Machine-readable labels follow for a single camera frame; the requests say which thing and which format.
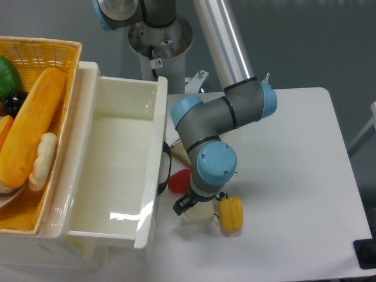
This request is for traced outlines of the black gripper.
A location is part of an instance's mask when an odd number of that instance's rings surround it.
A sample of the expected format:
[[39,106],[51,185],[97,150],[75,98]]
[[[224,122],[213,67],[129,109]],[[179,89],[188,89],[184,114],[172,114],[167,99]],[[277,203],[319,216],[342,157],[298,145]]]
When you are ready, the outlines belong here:
[[175,204],[173,205],[173,211],[177,216],[181,216],[183,213],[188,211],[188,209],[193,207],[197,202],[209,202],[212,199],[220,201],[223,198],[228,198],[228,195],[221,190],[215,193],[199,193],[194,191],[193,189],[189,189],[187,196],[181,197],[175,202]]

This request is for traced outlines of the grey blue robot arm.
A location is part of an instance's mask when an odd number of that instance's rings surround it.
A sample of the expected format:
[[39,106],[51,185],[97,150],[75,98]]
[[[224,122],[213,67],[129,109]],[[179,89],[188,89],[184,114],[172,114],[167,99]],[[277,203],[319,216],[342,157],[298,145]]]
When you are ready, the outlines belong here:
[[[176,12],[175,1],[94,1],[104,29],[128,27],[145,80],[165,77],[171,90],[185,88],[185,53],[192,27]],[[272,115],[277,96],[259,82],[244,51],[230,1],[194,1],[224,94],[204,102],[188,96],[176,102],[170,116],[193,166],[188,192],[173,206],[183,214],[198,202],[215,198],[237,165],[235,151],[220,135]]]

